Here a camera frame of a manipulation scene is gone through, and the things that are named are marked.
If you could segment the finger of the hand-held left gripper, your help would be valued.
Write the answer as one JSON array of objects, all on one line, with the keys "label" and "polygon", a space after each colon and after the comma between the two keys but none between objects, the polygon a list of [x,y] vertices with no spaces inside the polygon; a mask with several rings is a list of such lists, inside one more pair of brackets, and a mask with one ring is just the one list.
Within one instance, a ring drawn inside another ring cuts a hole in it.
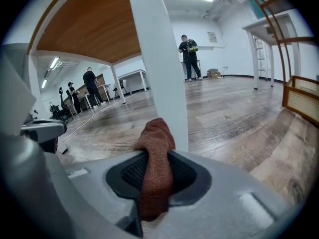
[{"label": "finger of the hand-held left gripper", "polygon": [[66,123],[56,119],[35,119],[21,127],[20,135],[24,135],[38,143],[56,139],[66,133]]}]

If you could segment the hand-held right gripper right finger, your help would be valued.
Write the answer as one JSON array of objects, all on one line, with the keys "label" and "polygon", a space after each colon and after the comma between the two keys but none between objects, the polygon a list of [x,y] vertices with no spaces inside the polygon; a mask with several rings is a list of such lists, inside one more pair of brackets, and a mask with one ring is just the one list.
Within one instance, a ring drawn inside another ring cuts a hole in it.
[{"label": "hand-held right gripper right finger", "polygon": [[210,173],[210,188],[195,203],[144,222],[144,239],[279,239],[301,211],[235,165],[178,154]]}]

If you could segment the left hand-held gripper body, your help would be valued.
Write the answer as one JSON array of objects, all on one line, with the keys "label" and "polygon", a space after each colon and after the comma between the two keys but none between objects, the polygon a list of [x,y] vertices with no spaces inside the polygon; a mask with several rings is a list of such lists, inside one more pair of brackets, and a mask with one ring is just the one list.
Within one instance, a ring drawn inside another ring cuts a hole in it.
[{"label": "left hand-held gripper body", "polygon": [[30,88],[26,45],[1,45],[0,133],[19,135],[35,101]]}]

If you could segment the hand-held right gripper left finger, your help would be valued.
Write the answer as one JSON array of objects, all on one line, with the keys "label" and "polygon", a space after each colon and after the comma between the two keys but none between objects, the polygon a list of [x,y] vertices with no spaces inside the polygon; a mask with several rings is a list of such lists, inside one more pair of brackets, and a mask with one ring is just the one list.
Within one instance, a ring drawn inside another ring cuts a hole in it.
[{"label": "hand-held right gripper left finger", "polygon": [[133,172],[135,162],[146,159],[144,151],[106,159],[74,163],[65,171],[84,200],[115,225],[140,225],[138,198],[142,175]]}]

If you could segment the brown cloth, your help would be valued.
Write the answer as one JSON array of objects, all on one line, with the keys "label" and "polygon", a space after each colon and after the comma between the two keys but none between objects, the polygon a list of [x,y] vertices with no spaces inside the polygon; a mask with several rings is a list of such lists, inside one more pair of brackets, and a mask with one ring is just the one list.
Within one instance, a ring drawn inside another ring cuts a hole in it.
[{"label": "brown cloth", "polygon": [[134,150],[148,153],[146,172],[138,200],[139,215],[151,222],[168,211],[168,199],[173,192],[173,176],[167,153],[175,149],[174,138],[162,118],[147,122]]}]

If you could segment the wooden table with white legs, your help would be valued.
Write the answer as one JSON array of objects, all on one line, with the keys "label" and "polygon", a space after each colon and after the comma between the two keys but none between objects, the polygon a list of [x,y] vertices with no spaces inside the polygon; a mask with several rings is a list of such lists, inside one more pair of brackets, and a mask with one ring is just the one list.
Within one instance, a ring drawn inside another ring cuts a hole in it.
[{"label": "wooden table with white legs", "polygon": [[63,56],[114,68],[141,56],[157,115],[177,150],[188,151],[182,66],[163,0],[52,0],[27,49],[34,56]]}]

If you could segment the black swivel chair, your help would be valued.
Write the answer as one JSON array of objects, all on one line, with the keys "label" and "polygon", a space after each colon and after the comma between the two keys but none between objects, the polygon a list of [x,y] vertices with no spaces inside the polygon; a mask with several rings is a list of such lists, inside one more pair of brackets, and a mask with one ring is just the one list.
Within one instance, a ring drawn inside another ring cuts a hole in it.
[{"label": "black swivel chair", "polygon": [[61,110],[60,110],[60,118],[65,123],[69,122],[69,118],[73,116],[72,112],[67,108],[63,101],[63,89],[62,87],[59,88],[59,94],[60,94],[60,103],[61,103]]}]

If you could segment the white desk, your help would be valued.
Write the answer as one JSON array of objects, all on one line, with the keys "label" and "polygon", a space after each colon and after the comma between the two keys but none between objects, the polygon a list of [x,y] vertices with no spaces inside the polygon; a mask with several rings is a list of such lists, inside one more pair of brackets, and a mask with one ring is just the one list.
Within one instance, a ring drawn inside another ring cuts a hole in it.
[{"label": "white desk", "polygon": [[123,82],[127,93],[132,94],[137,91],[147,91],[149,89],[147,73],[143,69],[138,69],[118,77]]}]

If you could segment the gold-framed rattan shelf cart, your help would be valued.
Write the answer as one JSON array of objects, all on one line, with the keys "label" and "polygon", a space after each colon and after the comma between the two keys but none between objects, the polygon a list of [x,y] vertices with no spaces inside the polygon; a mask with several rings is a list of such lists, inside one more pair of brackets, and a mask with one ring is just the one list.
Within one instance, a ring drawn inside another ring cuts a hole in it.
[{"label": "gold-framed rattan shelf cart", "polygon": [[[288,0],[263,0],[256,4],[262,10],[265,20],[270,24],[275,34],[277,46],[280,44],[303,43],[316,46],[316,39],[312,36],[298,36],[294,24],[287,13],[293,9]],[[279,52],[283,73],[283,100],[282,106],[319,127],[319,81],[302,77],[301,74],[292,75],[286,79],[286,70],[283,54]]]}]

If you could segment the green and black backpack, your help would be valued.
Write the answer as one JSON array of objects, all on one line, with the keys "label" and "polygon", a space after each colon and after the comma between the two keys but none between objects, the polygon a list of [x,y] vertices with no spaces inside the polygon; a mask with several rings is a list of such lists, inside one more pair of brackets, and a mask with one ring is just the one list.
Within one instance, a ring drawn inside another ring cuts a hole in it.
[{"label": "green and black backpack", "polygon": [[196,53],[198,51],[197,43],[193,39],[187,41],[186,47],[189,53]]}]

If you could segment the white side table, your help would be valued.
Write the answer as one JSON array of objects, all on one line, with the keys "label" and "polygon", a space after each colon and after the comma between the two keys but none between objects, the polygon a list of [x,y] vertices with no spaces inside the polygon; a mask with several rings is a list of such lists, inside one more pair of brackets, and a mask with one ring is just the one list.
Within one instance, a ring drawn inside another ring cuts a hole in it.
[{"label": "white side table", "polygon": [[286,70],[286,79],[292,75],[300,75],[301,57],[300,48],[297,43],[280,44],[277,46],[275,34],[270,24],[264,19],[243,28],[246,31],[251,47],[253,60],[253,78],[255,90],[259,89],[260,77],[270,81],[271,87],[275,81],[275,59],[276,51],[283,54]]}]

